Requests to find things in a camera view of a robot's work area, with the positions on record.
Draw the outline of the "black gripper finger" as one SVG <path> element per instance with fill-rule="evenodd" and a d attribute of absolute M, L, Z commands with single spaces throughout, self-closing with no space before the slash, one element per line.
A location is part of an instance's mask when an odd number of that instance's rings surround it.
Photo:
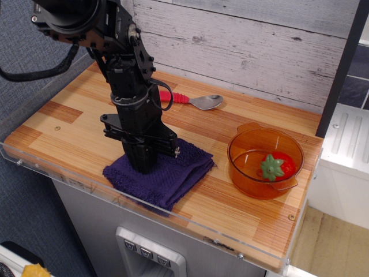
<path fill-rule="evenodd" d="M 140 143 L 122 138 L 122 145 L 133 169 L 139 173 L 144 172 L 144 164 L 141 159 Z"/>
<path fill-rule="evenodd" d="M 157 160 L 157 151 L 151 145 L 139 145 L 139 171 L 143 174 L 155 165 Z"/>

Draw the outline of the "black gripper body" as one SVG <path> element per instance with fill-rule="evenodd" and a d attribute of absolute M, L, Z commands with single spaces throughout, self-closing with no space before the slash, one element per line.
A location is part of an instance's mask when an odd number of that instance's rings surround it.
<path fill-rule="evenodd" d="M 177 135 L 161 120 L 163 111 L 171 108 L 173 96 L 169 102 L 164 102 L 159 95 L 160 91 L 172 93 L 172 89 L 151 77 L 144 80 L 131 68 L 108 70 L 107 81 L 117 113 L 101 116 L 106 125 L 106 136 L 151 145 L 157 153 L 177 157 Z"/>

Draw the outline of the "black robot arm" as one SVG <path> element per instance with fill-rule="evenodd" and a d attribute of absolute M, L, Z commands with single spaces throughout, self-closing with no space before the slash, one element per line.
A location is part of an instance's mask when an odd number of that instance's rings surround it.
<path fill-rule="evenodd" d="M 161 120 L 164 107 L 153 78 L 153 57 L 119 1 L 35 1 L 33 23 L 64 43 L 85 47 L 110 85 L 115 114 L 103 114 L 105 135 L 121 141 L 132 167 L 148 173 L 158 154 L 178 156 L 177 135 Z"/>

